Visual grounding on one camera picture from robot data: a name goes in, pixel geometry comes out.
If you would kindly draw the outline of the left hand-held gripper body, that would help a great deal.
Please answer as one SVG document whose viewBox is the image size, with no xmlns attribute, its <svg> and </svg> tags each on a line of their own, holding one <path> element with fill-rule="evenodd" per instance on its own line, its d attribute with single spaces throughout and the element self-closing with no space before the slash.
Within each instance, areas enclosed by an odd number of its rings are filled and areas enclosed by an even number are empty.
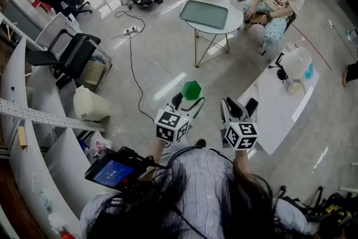
<svg viewBox="0 0 358 239">
<path fill-rule="evenodd" d="M 192 128 L 192 122 L 196 115 L 196 107 L 188 110 L 165 104 L 159 109 L 156 119 L 156 137 L 166 143 L 178 143 Z"/>
</svg>

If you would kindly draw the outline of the green cup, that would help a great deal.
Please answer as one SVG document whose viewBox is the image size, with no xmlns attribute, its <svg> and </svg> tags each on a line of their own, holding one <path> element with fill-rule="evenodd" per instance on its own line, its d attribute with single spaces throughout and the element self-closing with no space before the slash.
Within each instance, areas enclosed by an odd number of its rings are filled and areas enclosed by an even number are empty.
<svg viewBox="0 0 358 239">
<path fill-rule="evenodd" d="M 187 101 L 197 100 L 201 94 L 201 86 L 196 80 L 188 81 L 184 84 L 181 93 Z"/>
</svg>

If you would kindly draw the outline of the grey-green rectangular tray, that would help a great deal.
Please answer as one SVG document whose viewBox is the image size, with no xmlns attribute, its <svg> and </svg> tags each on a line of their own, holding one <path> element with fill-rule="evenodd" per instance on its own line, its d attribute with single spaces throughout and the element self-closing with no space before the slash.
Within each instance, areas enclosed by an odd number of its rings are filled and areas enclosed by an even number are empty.
<svg viewBox="0 0 358 239">
<path fill-rule="evenodd" d="M 188 0 L 180 13 L 180 19 L 216 29 L 223 29 L 227 15 L 228 9 L 225 7 Z"/>
</svg>

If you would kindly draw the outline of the person's right forearm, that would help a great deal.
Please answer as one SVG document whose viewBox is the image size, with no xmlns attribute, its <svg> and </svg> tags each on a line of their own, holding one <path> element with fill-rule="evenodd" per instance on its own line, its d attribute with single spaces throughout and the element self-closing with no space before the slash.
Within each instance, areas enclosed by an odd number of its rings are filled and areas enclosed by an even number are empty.
<svg viewBox="0 0 358 239">
<path fill-rule="evenodd" d="M 249 165 L 248 153 L 246 150 L 235 151 L 235 165 L 240 172 L 245 174 L 251 173 Z"/>
</svg>

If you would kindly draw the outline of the person's left forearm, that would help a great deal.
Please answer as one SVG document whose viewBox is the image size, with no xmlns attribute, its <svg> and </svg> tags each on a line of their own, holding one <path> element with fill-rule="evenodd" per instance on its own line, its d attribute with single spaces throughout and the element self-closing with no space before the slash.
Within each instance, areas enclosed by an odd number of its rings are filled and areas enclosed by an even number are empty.
<svg viewBox="0 0 358 239">
<path fill-rule="evenodd" d="M 150 155 L 153 157 L 155 163 L 159 163 L 163 154 L 166 143 L 161 139 L 156 139 L 152 143 Z"/>
</svg>

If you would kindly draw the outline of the long white table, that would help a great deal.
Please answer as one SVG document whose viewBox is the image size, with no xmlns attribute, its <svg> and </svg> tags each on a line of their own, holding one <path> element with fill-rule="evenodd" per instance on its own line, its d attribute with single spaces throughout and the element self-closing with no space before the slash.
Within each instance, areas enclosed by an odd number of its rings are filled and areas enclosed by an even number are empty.
<svg viewBox="0 0 358 239">
<path fill-rule="evenodd" d="M 288 78 L 282 83 L 277 77 L 277 70 L 267 66 L 238 99 L 242 105 L 246 105 L 250 98 L 258 102 L 252 119 L 258 127 L 258 144 L 268 154 L 273 154 L 288 135 L 319 80 L 319 74 L 314 70 L 310 79 L 305 79 L 303 75 L 301 79 Z M 294 82 L 300 83 L 301 89 L 290 95 L 288 87 Z"/>
</svg>

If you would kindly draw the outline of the black headset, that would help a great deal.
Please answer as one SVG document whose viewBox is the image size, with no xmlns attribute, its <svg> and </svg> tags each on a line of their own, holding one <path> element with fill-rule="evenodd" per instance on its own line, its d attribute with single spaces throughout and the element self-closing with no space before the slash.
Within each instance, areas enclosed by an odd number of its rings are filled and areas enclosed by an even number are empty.
<svg viewBox="0 0 358 239">
<path fill-rule="evenodd" d="M 279 80 L 282 81 L 282 83 L 284 83 L 285 80 L 287 80 L 289 78 L 288 74 L 284 71 L 283 67 L 281 65 L 269 65 L 268 69 L 272 69 L 272 68 L 277 68 L 277 77 Z"/>
</svg>

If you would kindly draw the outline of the white lamp shade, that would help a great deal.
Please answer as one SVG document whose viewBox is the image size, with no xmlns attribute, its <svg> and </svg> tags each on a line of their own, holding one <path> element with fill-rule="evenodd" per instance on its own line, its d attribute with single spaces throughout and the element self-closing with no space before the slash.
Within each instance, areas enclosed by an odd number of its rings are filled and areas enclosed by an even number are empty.
<svg viewBox="0 0 358 239">
<path fill-rule="evenodd" d="M 304 47 L 298 47 L 282 56 L 280 62 L 289 78 L 301 79 L 312 63 L 310 52 Z"/>
</svg>

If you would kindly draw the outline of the woven waste basket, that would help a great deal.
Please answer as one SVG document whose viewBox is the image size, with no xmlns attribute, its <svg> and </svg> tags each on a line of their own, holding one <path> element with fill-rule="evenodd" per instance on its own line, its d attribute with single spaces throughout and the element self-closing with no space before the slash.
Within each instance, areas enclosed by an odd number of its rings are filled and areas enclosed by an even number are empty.
<svg viewBox="0 0 358 239">
<path fill-rule="evenodd" d="M 84 82 L 90 85 L 97 85 L 104 69 L 104 64 L 89 60 L 84 70 Z"/>
</svg>

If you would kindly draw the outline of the round white side table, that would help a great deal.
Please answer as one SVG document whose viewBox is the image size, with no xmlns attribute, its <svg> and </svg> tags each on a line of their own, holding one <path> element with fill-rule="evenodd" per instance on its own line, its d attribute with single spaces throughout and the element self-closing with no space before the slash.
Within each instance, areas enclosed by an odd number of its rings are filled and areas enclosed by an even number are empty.
<svg viewBox="0 0 358 239">
<path fill-rule="evenodd" d="M 228 43 L 228 34 L 235 32 L 240 28 L 243 23 L 244 15 L 241 10 L 235 9 L 231 4 L 230 0 L 194 0 L 200 2 L 206 2 L 210 4 L 214 4 L 217 6 L 222 6 L 228 9 L 227 20 L 223 29 L 216 29 L 214 27 L 196 24 L 193 22 L 185 21 L 189 26 L 194 29 L 194 43 L 195 43 L 195 67 L 205 64 L 202 61 L 202 58 L 197 57 L 197 41 L 198 38 L 201 38 L 203 34 L 210 34 L 214 37 L 210 40 L 210 44 L 208 48 L 218 48 L 224 51 L 226 54 L 230 52 L 229 43 Z"/>
</svg>

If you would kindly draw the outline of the brown tablet case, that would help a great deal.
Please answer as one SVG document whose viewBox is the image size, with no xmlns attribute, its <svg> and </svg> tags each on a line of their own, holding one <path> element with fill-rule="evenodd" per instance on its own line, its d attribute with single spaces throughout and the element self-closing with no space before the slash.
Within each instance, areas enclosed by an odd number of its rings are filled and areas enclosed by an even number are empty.
<svg viewBox="0 0 358 239">
<path fill-rule="evenodd" d="M 266 13 L 256 13 L 255 15 L 251 16 L 249 21 L 251 24 L 259 24 L 265 26 L 269 22 L 269 17 Z"/>
</svg>

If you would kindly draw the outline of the black visitor chair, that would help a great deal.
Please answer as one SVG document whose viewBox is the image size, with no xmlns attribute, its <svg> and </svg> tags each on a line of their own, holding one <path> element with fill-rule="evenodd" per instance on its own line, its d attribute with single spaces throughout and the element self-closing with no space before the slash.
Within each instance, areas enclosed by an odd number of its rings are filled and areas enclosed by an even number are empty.
<svg viewBox="0 0 358 239">
<path fill-rule="evenodd" d="M 288 17 L 276 17 L 265 25 L 263 32 L 263 52 L 264 55 L 267 52 L 275 52 L 281 38 L 287 31 L 288 27 L 296 19 L 296 14 L 293 13 Z"/>
</svg>

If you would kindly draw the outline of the white mesh chair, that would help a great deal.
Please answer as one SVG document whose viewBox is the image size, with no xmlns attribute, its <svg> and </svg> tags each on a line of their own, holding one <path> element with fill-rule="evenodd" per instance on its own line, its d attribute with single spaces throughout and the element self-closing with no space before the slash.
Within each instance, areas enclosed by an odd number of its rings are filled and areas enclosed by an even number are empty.
<svg viewBox="0 0 358 239">
<path fill-rule="evenodd" d="M 36 38 L 35 43 L 43 48 L 48 48 L 61 29 L 66 29 L 71 34 L 82 33 L 79 23 L 71 13 L 69 16 L 64 16 L 61 12 L 59 12 L 45 26 Z"/>
</svg>

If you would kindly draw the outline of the curved white counter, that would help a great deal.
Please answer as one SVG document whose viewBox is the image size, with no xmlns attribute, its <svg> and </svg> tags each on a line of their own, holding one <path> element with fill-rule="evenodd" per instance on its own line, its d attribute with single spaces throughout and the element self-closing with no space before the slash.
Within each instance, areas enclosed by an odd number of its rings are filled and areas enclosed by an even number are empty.
<svg viewBox="0 0 358 239">
<path fill-rule="evenodd" d="M 18 106 L 65 115 L 49 67 L 34 68 L 25 76 L 27 39 L 22 38 L 2 74 L 0 98 Z M 34 123 L 1 115 L 4 142 L 16 184 L 31 214 L 49 238 L 61 232 L 81 237 L 82 209 L 105 188 L 84 178 L 90 162 L 76 134 L 92 132 Z M 24 126 L 27 148 L 22 150 L 18 127 Z"/>
</svg>

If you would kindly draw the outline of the grey sofa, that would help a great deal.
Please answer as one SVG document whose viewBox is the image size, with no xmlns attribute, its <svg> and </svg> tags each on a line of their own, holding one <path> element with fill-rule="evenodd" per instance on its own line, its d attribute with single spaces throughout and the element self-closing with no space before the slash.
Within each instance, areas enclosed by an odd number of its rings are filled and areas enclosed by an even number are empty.
<svg viewBox="0 0 358 239">
<path fill-rule="evenodd" d="M 3 14 L 34 41 L 51 21 L 45 8 L 34 8 L 28 0 L 5 0 Z"/>
</svg>

